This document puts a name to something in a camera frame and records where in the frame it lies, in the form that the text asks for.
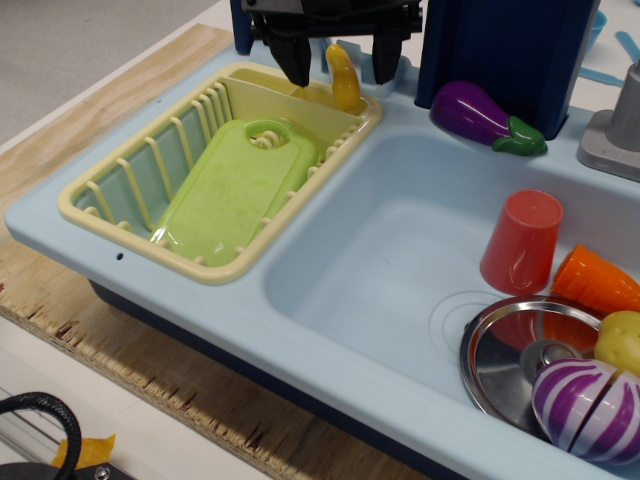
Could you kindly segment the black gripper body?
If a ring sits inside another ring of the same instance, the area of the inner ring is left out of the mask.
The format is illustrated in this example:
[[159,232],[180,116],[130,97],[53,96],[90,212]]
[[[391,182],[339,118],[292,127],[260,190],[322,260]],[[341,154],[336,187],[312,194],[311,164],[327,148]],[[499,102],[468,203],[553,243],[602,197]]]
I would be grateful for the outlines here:
[[241,8],[263,36],[411,35],[422,29],[419,1],[254,0]]

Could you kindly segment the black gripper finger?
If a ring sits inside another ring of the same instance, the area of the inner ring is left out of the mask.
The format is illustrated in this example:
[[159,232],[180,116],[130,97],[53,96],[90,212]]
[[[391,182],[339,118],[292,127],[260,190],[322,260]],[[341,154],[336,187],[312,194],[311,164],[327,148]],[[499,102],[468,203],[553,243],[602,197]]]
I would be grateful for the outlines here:
[[254,33],[269,48],[287,79],[299,86],[310,82],[311,48],[301,16],[252,13]]
[[420,16],[387,17],[376,25],[373,33],[372,65],[378,85],[395,78],[403,42],[419,31]]

